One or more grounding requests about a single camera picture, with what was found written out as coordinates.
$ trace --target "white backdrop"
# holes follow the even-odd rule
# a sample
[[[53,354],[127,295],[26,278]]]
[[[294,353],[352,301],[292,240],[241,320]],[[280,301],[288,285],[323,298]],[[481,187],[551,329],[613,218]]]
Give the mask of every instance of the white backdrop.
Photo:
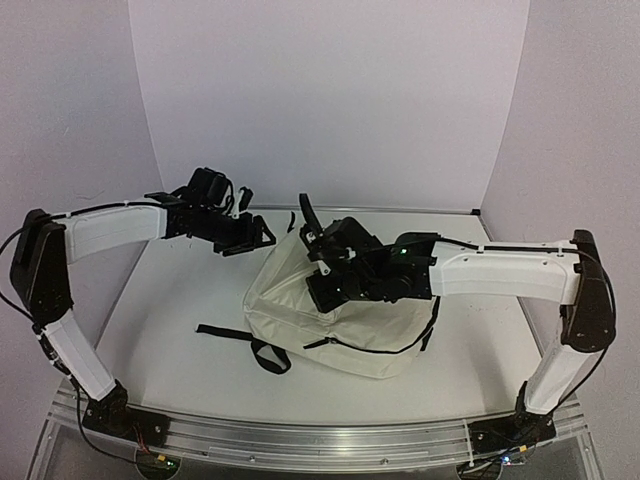
[[[209,165],[256,203],[479,207],[528,0],[131,0],[165,188]]]

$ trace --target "white table surface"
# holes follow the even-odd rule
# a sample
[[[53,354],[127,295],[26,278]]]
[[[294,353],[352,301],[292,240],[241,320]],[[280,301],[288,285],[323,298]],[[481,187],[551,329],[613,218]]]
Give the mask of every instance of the white table surface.
[[[289,211],[253,210],[279,238]],[[351,215],[384,243],[435,231],[486,241],[478,217],[319,211]],[[298,213],[297,226],[302,224]],[[198,239],[151,242],[98,346],[133,403],[174,412],[275,423],[410,423],[511,410],[540,355],[514,297],[442,300],[427,351],[403,374],[372,380],[291,355],[282,376],[262,370],[247,342],[195,333],[199,323],[246,330],[242,299],[269,248],[230,258]]]

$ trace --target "white wall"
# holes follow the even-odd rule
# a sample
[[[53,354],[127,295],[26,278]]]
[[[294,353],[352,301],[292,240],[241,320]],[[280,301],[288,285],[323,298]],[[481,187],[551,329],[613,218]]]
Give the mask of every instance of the white wall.
[[[0,238],[26,212],[66,211],[160,189],[127,4],[4,0],[0,8]],[[13,249],[0,261],[8,282]],[[72,269],[76,311],[95,338],[137,248]],[[0,305],[0,478],[23,478],[60,377],[28,320]]]
[[[262,204],[477,208],[528,4],[132,0],[162,180],[207,164]]]
[[[501,240],[596,236],[618,338],[579,394],[609,479],[640,478],[640,3],[534,0],[483,215]],[[557,310],[531,303],[549,339]]]

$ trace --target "white backpack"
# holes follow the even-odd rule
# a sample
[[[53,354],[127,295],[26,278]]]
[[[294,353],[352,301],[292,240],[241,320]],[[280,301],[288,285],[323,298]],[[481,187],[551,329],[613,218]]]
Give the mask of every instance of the white backpack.
[[[350,301],[330,313],[316,309],[306,277],[317,270],[297,229],[271,251],[244,298],[251,333],[200,325],[198,332],[250,340],[256,360],[272,373],[291,367],[286,352],[371,378],[401,373],[426,348],[438,315],[433,301],[395,304]],[[260,355],[271,346],[282,365]]]

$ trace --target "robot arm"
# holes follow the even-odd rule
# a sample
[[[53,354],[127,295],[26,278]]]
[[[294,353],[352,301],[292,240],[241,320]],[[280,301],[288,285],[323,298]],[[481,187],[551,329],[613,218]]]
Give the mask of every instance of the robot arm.
[[[557,302],[558,335],[522,386],[516,413],[471,425],[478,453],[555,436],[547,416],[582,366],[615,338],[609,285],[591,233],[577,230],[571,241],[555,243],[484,245],[436,233],[405,233],[394,244],[383,245],[350,217],[323,229],[305,194],[300,203],[306,221],[300,236],[309,259],[318,264],[307,285],[323,313],[353,300],[396,302],[458,294]]]
[[[273,245],[275,237],[262,217],[246,212],[251,196],[244,187],[234,195],[223,174],[197,169],[189,184],[173,194],[71,214],[34,210],[27,215],[11,283],[51,363],[89,396],[85,427],[132,440],[140,434],[148,445],[158,446],[168,420],[126,406],[126,390],[76,323],[67,266],[99,251],[180,235],[210,241],[223,256]]]

